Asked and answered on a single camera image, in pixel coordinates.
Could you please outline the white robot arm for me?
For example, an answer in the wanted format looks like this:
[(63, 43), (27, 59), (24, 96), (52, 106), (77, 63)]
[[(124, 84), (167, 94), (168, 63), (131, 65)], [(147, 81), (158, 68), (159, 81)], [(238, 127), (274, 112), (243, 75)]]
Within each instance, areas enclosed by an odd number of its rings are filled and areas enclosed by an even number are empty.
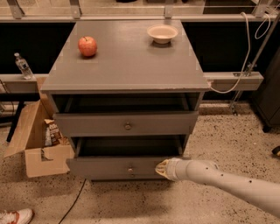
[(219, 188), (280, 218), (280, 185), (277, 183), (221, 171), (209, 160), (170, 158), (157, 164), (155, 171), (171, 181), (189, 180)]

